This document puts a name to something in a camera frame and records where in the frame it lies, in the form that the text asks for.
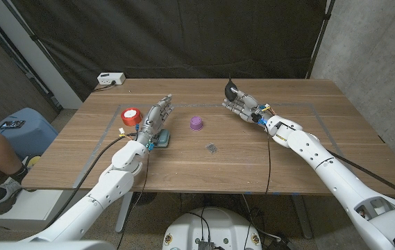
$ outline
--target white robotic arm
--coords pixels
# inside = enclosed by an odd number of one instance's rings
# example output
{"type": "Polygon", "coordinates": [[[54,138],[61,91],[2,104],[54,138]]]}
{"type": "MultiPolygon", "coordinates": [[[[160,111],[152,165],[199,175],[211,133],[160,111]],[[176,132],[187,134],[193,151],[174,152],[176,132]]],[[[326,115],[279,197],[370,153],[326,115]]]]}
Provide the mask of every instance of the white robotic arm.
{"type": "Polygon", "coordinates": [[[144,117],[137,140],[129,141],[112,157],[112,164],[100,175],[99,182],[80,201],[42,232],[21,242],[57,242],[81,239],[99,215],[133,186],[143,158],[152,149],[151,138],[163,127],[171,113],[169,94],[144,117]]]}
{"type": "Polygon", "coordinates": [[[234,84],[228,83],[226,97],[223,105],[227,109],[265,127],[274,141],[292,149],[313,168],[371,249],[395,249],[395,199],[367,187],[317,137],[293,121],[265,112],[264,106],[234,84]]]}

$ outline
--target gray wall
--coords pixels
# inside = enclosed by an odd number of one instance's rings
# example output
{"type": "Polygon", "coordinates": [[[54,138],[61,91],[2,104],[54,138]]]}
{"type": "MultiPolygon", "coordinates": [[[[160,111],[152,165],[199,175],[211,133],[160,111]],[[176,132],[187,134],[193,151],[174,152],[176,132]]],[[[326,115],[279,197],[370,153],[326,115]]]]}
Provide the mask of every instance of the gray wall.
{"type": "Polygon", "coordinates": [[[312,78],[333,80],[395,153],[395,1],[337,0],[312,78]]]}

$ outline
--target white box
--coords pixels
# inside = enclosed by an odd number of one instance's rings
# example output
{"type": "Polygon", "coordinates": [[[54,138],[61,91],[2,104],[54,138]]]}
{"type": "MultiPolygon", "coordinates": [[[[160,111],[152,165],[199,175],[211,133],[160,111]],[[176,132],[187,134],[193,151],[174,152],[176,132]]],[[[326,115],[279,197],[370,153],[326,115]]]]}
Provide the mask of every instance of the white box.
{"type": "Polygon", "coordinates": [[[110,85],[112,81],[115,81],[115,85],[122,85],[126,80],[125,74],[123,73],[100,73],[97,77],[100,85],[110,85]]]}

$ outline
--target black backdrop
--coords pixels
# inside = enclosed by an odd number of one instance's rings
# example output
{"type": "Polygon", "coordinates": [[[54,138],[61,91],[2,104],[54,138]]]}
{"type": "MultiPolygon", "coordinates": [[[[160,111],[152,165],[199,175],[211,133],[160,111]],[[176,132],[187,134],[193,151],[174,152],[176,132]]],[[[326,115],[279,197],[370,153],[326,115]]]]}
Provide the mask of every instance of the black backdrop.
{"type": "Polygon", "coordinates": [[[326,0],[12,0],[85,100],[127,78],[304,78],[326,0]]]}

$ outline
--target purple cup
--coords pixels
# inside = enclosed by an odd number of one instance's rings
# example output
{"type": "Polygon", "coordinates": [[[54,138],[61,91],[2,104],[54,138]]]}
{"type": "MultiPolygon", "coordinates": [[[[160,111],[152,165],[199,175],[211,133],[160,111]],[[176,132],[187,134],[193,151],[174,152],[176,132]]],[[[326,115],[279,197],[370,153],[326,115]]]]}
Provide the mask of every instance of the purple cup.
{"type": "Polygon", "coordinates": [[[200,117],[191,118],[190,127],[193,131],[199,131],[203,128],[202,119],[200,117]]]}

